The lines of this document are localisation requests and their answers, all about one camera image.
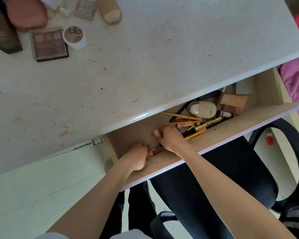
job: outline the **leg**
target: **leg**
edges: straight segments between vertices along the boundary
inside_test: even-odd
[[[122,232],[122,213],[124,208],[124,191],[119,192],[113,204],[109,217],[100,235],[100,239],[109,239]]]
[[[128,229],[139,229],[154,238],[150,230],[150,223],[156,217],[156,211],[147,181],[130,188],[128,203]]]

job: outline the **dark stain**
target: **dark stain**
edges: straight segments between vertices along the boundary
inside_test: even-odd
[[[12,124],[20,124],[22,122],[22,118],[18,117],[18,116],[15,116],[14,118],[9,118],[9,121]]]
[[[59,137],[64,137],[69,133],[69,131],[65,131],[59,134]]]

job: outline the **tiled floor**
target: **tiled floor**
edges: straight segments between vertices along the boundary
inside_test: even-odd
[[[267,146],[262,137],[255,148],[279,186],[278,198],[288,196],[296,181],[279,146]],[[105,175],[104,145],[41,160],[0,176],[0,239],[31,239],[44,233]],[[156,211],[169,210],[153,187]],[[128,203],[123,231],[128,230]],[[191,238],[178,221],[166,223],[175,239]]]

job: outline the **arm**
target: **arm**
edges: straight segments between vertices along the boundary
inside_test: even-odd
[[[58,232],[70,239],[99,238],[120,189],[132,171],[146,165],[147,155],[146,145],[140,142],[133,145],[47,232]]]
[[[158,141],[186,162],[235,239],[295,239],[259,201],[202,158],[176,128],[163,128]]]

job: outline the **desk surface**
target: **desk surface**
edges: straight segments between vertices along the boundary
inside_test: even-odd
[[[299,57],[283,0],[118,2],[116,27],[49,21],[86,31],[69,58],[37,63],[28,33],[0,51],[0,174]]]

